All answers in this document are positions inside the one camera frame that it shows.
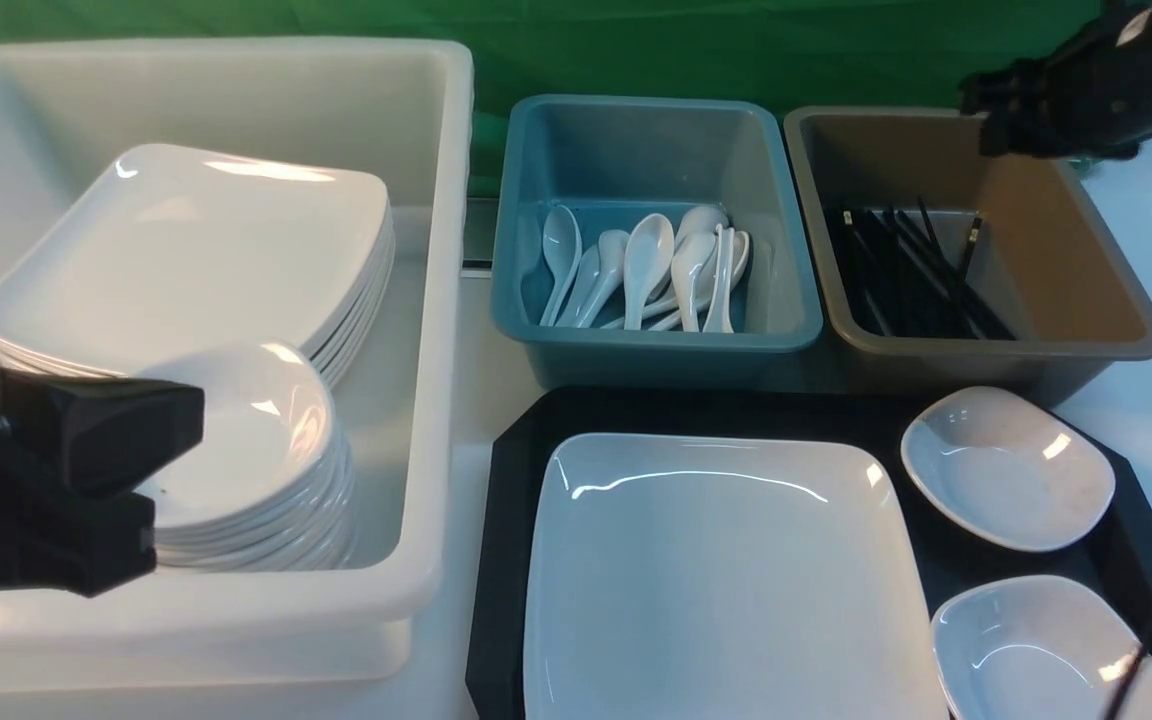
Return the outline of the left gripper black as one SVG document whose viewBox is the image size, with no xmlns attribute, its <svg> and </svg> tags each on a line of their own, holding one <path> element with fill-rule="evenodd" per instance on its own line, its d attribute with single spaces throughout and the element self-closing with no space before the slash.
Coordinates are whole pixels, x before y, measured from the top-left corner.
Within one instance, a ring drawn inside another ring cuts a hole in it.
<svg viewBox="0 0 1152 720">
<path fill-rule="evenodd" d="M 142 484 L 204 438 L 200 387 L 0 366 L 0 591 L 83 597 L 156 570 Z"/>
</svg>

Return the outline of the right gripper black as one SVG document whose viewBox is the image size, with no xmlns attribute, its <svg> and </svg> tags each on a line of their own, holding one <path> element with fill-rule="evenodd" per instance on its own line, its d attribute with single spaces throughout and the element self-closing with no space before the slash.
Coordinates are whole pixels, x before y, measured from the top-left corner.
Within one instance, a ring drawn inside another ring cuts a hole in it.
<svg viewBox="0 0 1152 720">
<path fill-rule="evenodd" d="M 1105 1 L 1046 56 L 960 83 L 982 156 L 1130 160 L 1152 141 L 1152 1 Z"/>
</svg>

